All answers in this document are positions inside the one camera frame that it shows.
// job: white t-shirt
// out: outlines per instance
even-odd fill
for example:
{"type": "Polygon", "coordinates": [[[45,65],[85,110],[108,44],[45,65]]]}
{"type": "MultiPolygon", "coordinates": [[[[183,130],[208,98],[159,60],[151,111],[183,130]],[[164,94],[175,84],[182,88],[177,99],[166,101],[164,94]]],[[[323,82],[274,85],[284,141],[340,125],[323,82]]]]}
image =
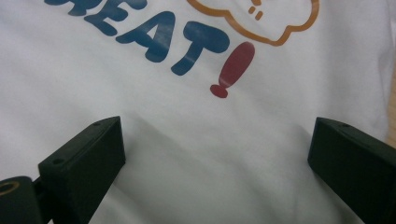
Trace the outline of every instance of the white t-shirt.
{"type": "Polygon", "coordinates": [[[307,164],[316,117],[384,140],[394,1],[0,5],[0,178],[120,116],[91,223],[361,223],[307,164]]]}

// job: blue lettering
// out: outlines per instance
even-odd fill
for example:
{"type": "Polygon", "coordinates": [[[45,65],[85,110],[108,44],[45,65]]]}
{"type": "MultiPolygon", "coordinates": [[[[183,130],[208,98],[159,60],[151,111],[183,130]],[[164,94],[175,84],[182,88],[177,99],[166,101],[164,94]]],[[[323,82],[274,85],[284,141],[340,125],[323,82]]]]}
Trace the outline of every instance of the blue lettering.
{"type": "Polygon", "coordinates": [[[222,53],[230,46],[230,38],[220,29],[189,21],[184,27],[184,36],[191,41],[186,55],[172,66],[172,72],[178,76],[185,75],[198,60],[203,49],[222,53]]]}
{"type": "Polygon", "coordinates": [[[128,17],[128,12],[119,7],[123,2],[136,10],[142,9],[148,4],[147,0],[108,0],[100,12],[95,15],[86,16],[84,20],[96,26],[96,28],[102,31],[105,35],[116,35],[117,30],[105,22],[104,19],[110,18],[113,21],[125,20],[125,18],[128,17]]]}
{"type": "Polygon", "coordinates": [[[169,51],[172,34],[175,28],[175,14],[164,11],[144,22],[132,31],[116,37],[121,44],[136,42],[148,48],[146,58],[154,63],[162,62],[169,51]],[[157,27],[153,38],[148,32],[157,27]]]}
{"type": "Polygon", "coordinates": [[[69,11],[71,16],[85,16],[87,9],[97,7],[102,0],[44,0],[45,3],[52,6],[63,5],[68,2],[74,3],[73,8],[69,11]]]}

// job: white fabric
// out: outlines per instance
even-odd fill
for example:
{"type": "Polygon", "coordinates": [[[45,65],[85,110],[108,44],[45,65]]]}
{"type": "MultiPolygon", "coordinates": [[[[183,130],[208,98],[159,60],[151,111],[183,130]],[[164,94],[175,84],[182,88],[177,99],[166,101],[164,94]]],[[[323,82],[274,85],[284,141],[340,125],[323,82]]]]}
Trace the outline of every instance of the white fabric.
{"type": "MultiPolygon", "coordinates": [[[[256,22],[251,29],[272,32],[249,17],[250,2],[221,2],[216,7],[229,7],[241,23],[256,22]]],[[[361,223],[306,158],[316,117],[385,139],[393,1],[320,0],[313,25],[278,47],[187,1],[148,0],[139,10],[122,3],[124,21],[105,19],[118,31],[113,36],[68,15],[73,5],[0,5],[1,179],[37,178],[36,165],[50,153],[91,123],[119,115],[127,162],[91,223],[361,223]],[[116,39],[165,11],[175,15],[175,29],[162,62],[116,39]],[[189,21],[221,30],[230,44],[221,53],[204,49],[178,76],[171,68],[191,45],[183,34],[189,21]],[[244,42],[255,48],[253,61],[220,99],[209,88],[244,42]]]]}

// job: cartoon graphic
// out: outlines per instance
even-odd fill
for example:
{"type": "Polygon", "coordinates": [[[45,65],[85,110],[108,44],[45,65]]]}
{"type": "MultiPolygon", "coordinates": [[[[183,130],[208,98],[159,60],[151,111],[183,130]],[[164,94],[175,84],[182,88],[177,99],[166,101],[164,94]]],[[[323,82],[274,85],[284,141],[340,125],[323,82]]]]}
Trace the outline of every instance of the cartoon graphic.
{"type": "Polygon", "coordinates": [[[318,0],[187,1],[206,15],[224,17],[239,34],[272,46],[283,45],[293,32],[307,30],[319,11],[318,0]]]}

